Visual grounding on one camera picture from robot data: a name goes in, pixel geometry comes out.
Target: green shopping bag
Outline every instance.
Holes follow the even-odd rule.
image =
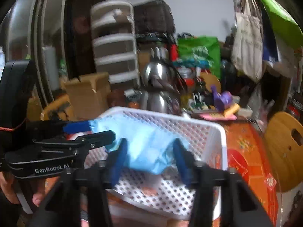
[[[187,66],[210,69],[218,79],[221,78],[220,45],[216,37],[196,37],[178,39],[179,57]]]
[[[261,0],[269,16],[272,29],[287,45],[297,49],[303,45],[303,33],[290,14],[275,0]]]

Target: purple object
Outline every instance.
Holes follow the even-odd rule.
[[[219,112],[223,112],[228,109],[232,104],[232,95],[229,91],[225,91],[222,94],[217,92],[216,86],[211,86],[212,93],[214,95],[214,106]]]

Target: cardboard box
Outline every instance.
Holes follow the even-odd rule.
[[[65,89],[79,120],[91,120],[108,109],[109,75],[99,72],[80,76],[65,83]]]
[[[140,51],[137,53],[138,55],[138,63],[139,63],[139,71],[142,73],[146,64],[151,61],[151,53],[149,51]]]

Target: white tote bag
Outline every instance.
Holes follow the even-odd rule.
[[[263,75],[263,28],[254,0],[245,0],[243,13],[236,12],[236,20],[237,31],[231,61],[239,71],[258,82]]]

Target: stainless steel kettle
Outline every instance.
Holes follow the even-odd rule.
[[[152,59],[141,72],[142,83],[145,87],[153,86],[161,88],[162,86],[154,79],[163,80],[170,85],[175,85],[175,71],[166,61],[168,51],[166,48],[153,48]]]
[[[143,110],[159,113],[175,114],[180,113],[180,93],[170,84],[156,79],[162,88],[145,87],[140,97],[140,108]]]

